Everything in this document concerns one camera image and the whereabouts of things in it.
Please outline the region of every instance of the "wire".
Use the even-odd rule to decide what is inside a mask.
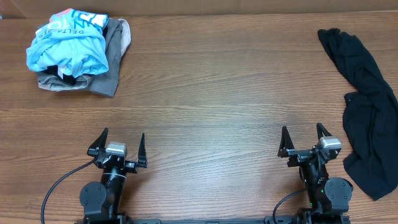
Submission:
[[[97,158],[94,158],[92,161],[87,162],[86,164],[70,171],[69,173],[65,174],[63,177],[61,177],[59,180],[56,181],[56,183],[53,184],[53,186],[50,188],[50,190],[47,192],[47,195],[44,198],[43,204],[42,204],[42,211],[40,213],[40,219],[42,221],[42,224],[44,223],[44,208],[45,208],[45,204],[47,203],[47,200],[49,199],[50,194],[52,193],[52,191],[54,190],[54,188],[61,182],[63,181],[65,178],[69,177],[71,174],[74,174],[75,172],[81,170],[82,168],[88,167],[90,164],[94,163],[94,161]]]
[[[319,180],[321,179],[321,177],[320,177],[320,175],[319,175],[319,172],[320,172],[320,170],[322,169],[322,165],[321,165],[321,159],[319,158],[319,153],[316,153],[316,156],[315,156],[315,158],[318,160],[318,169],[317,169],[317,178],[315,178],[315,182],[313,183],[313,186],[308,186],[307,188],[309,189],[310,187],[316,187],[317,186],[317,184],[318,184],[318,182],[319,182]]]
[[[294,196],[296,196],[296,195],[299,195],[299,194],[303,193],[303,192],[306,191],[306,190],[308,190],[308,189],[298,190],[298,191],[296,191],[296,192],[294,192],[294,193],[292,193],[292,194],[290,194],[290,195],[284,197],[280,202],[278,202],[278,204],[277,204],[277,205],[275,206],[275,208],[274,208],[274,211],[272,212],[272,219],[274,220],[274,223],[275,223],[275,224],[278,224],[278,222],[276,221],[276,218],[275,218],[276,210],[278,209],[278,207],[279,207],[282,203],[284,203],[287,199],[289,199],[289,198],[291,198],[291,197],[294,197]]]

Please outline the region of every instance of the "robotic arm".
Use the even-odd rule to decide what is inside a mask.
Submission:
[[[299,190],[282,199],[274,209],[272,216],[263,219],[231,220],[179,220],[160,221],[159,219],[132,220],[119,212],[124,181],[127,173],[138,173],[139,167],[147,167],[144,134],[138,151],[138,161],[128,161],[127,147],[124,143],[110,142],[105,147],[108,129],[88,148],[87,154],[94,159],[67,173],[50,189],[42,206],[42,224],[44,224],[45,203],[51,191],[70,174],[94,163],[103,169],[100,182],[86,184],[80,192],[80,203],[84,207],[83,223],[76,224],[350,224],[348,202],[352,197],[353,186],[345,179],[329,178],[325,164],[336,159],[341,150],[338,138],[332,136],[321,123],[317,124],[318,143],[311,149],[296,151],[286,126],[282,128],[282,139],[278,150],[279,157],[287,157],[288,167],[300,167],[300,178],[305,189]],[[296,215],[276,216],[281,203],[304,191],[308,192],[311,208],[301,208]]]

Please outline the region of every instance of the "wood grain surface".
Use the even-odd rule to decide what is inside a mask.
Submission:
[[[66,172],[86,163],[87,147],[109,128],[137,157],[146,134],[149,166],[128,175],[121,210],[133,218],[262,218],[303,188],[297,168],[277,157],[288,126],[297,149],[317,142],[322,122],[343,143],[327,164],[352,182],[352,151],[342,127],[344,94],[317,37],[338,27],[357,35],[398,91],[398,12],[250,16],[127,17],[133,44],[113,99],[37,86],[25,50],[47,20],[0,21],[0,223],[39,223],[42,200]],[[101,177],[90,166],[65,179],[46,207],[46,223],[83,218],[81,188]],[[373,202],[356,185],[353,223],[397,223],[398,191]],[[278,214],[308,207],[305,194]]]
[[[0,16],[6,19],[25,18],[12,0],[0,0]]]

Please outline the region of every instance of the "gray cloth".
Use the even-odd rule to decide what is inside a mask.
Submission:
[[[67,84],[55,75],[37,72],[39,88],[50,91],[64,90],[89,90],[109,97],[113,97],[119,84],[119,68],[121,61],[121,32],[122,22],[109,19],[106,26],[108,31],[105,36],[105,55],[108,60],[109,70],[100,75],[81,75],[74,85]]]

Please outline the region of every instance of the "light blue t-shirt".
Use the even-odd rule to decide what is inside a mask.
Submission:
[[[98,75],[109,70],[102,30],[108,16],[67,9],[50,18],[50,23],[36,31],[36,38],[26,49],[26,64],[40,72],[58,65],[58,74],[79,77]]]

